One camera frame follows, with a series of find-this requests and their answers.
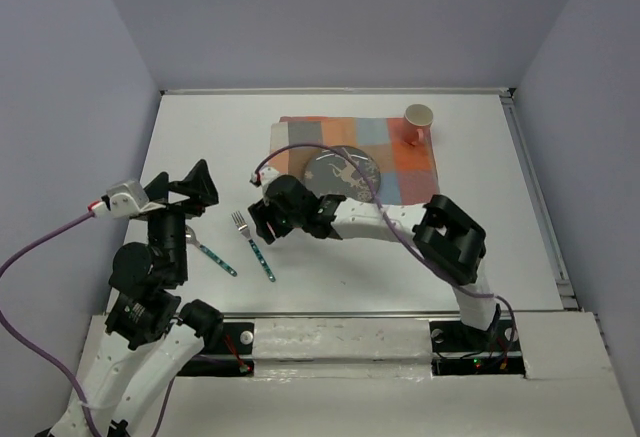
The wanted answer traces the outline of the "fork with teal handle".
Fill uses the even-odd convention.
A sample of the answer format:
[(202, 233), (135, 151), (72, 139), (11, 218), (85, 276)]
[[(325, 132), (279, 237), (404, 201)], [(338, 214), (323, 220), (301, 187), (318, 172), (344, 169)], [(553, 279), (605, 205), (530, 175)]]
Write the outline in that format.
[(274, 283), (276, 281), (275, 274), (271, 270), (268, 262), (266, 261), (265, 257), (263, 256), (256, 242), (254, 241), (253, 235), (250, 231), (248, 223), (245, 221), (242, 214), (238, 211), (233, 212), (231, 214), (231, 218), (238, 232), (247, 240), (252, 252), (254, 253), (254, 256), (256, 257), (261, 268), (265, 272), (267, 278), (269, 279), (270, 282)]

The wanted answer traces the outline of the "dark round deer plate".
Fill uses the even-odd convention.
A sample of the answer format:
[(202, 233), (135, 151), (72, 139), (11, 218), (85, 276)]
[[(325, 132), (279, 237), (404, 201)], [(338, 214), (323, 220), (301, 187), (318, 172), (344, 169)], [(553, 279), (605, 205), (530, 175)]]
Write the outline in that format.
[(337, 151), (339, 155), (327, 150), (315, 153), (304, 169), (304, 185), (316, 196), (337, 194), (371, 202), (381, 183), (377, 162), (355, 147), (338, 146)]

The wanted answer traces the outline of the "orange grey checkered cloth napkin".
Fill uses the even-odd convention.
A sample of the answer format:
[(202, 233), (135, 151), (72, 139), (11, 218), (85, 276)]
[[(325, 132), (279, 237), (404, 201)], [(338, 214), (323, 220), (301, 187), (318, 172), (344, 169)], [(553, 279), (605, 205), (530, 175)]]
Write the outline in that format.
[(370, 202), (412, 205), (440, 192), (431, 136), (416, 145), (402, 138), (396, 118), (282, 117), (271, 126), (269, 165), (299, 179), (315, 195), (341, 194)]

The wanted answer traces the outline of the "red white paper cup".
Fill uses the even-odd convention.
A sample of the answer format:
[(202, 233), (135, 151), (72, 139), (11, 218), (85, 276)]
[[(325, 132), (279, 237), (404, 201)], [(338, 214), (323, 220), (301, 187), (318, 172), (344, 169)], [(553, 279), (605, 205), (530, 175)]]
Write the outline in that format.
[(430, 107), (423, 104), (409, 105), (403, 115), (401, 125), (402, 140), (412, 146), (424, 141), (426, 132), (434, 121), (434, 114)]

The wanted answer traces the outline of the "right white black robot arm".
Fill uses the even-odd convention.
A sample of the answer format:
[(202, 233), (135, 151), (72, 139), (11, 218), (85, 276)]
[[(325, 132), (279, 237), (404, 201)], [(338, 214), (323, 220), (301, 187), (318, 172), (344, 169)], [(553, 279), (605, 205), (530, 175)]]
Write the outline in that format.
[(485, 350), (496, 339), (501, 310), (481, 270), (486, 232), (459, 206), (436, 194), (426, 204), (382, 205), (344, 195), (316, 196), (296, 177), (267, 167), (251, 183), (262, 198), (248, 211), (267, 244), (299, 229), (316, 239), (370, 239), (401, 244), (449, 284), (460, 311), (460, 337)]

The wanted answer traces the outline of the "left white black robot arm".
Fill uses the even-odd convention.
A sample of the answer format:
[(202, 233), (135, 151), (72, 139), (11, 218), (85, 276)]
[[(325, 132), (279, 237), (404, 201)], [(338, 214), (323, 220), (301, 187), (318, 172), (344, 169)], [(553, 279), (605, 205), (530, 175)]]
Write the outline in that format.
[(108, 284), (117, 299), (96, 356), (48, 436), (128, 436), (139, 418), (199, 351), (215, 349), (223, 316), (200, 300), (183, 304), (174, 290), (188, 279), (186, 222), (218, 204), (205, 160), (181, 180), (165, 172), (147, 186), (128, 180), (88, 207), (91, 218), (141, 220), (144, 242), (121, 246)]

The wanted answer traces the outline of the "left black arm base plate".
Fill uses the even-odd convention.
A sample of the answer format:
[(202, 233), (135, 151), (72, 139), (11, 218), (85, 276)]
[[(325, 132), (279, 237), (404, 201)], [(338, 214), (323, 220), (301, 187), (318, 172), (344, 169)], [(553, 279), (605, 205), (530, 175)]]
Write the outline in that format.
[(245, 378), (254, 373), (252, 321), (227, 321), (220, 339), (207, 344), (178, 372), (179, 377)]

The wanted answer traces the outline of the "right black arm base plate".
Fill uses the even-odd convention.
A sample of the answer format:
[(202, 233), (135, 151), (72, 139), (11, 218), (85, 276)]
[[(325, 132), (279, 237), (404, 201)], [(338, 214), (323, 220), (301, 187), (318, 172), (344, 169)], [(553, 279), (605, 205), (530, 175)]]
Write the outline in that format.
[(519, 375), (525, 376), (525, 364), (512, 322), (501, 320), (489, 342), (474, 342), (457, 320), (430, 323), (432, 374), (436, 377)]

